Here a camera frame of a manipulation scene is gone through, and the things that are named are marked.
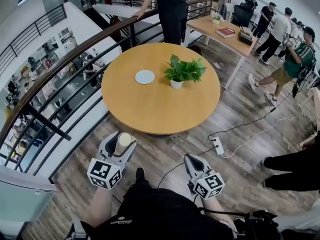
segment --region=black hair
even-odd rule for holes
[[[305,32],[305,33],[307,33],[308,35],[310,35],[310,36],[312,36],[312,43],[315,41],[315,38],[316,38],[316,33],[315,33],[315,31],[311,28],[311,27],[309,27],[309,26],[306,26],[304,29],[303,29],[303,31]]]
[[[291,15],[292,15],[292,10],[291,10],[289,7],[286,7],[286,8],[284,9],[284,14],[291,16]]]

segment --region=white pot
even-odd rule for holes
[[[216,25],[219,25],[220,24],[220,20],[217,20],[217,19],[213,18],[212,19],[212,23],[216,24]]]
[[[170,80],[171,87],[174,89],[180,89],[183,83],[184,83],[183,81],[176,82],[176,81]]]

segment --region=potted plant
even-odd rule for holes
[[[164,73],[166,78],[170,80],[171,87],[180,89],[184,81],[201,80],[201,76],[205,73],[206,67],[202,64],[201,58],[192,59],[192,62],[179,60],[178,56],[172,54],[170,59],[170,68]]]
[[[212,23],[219,25],[220,22],[222,21],[222,16],[219,13],[214,12],[212,15]]]

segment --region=shorts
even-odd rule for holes
[[[276,80],[276,83],[279,86],[284,86],[289,83],[293,78],[288,75],[285,71],[284,66],[279,67],[276,71],[274,71],[271,76]]]

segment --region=white round coaster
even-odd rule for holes
[[[142,85],[150,84],[155,80],[155,74],[150,70],[141,70],[135,74],[135,80]]]

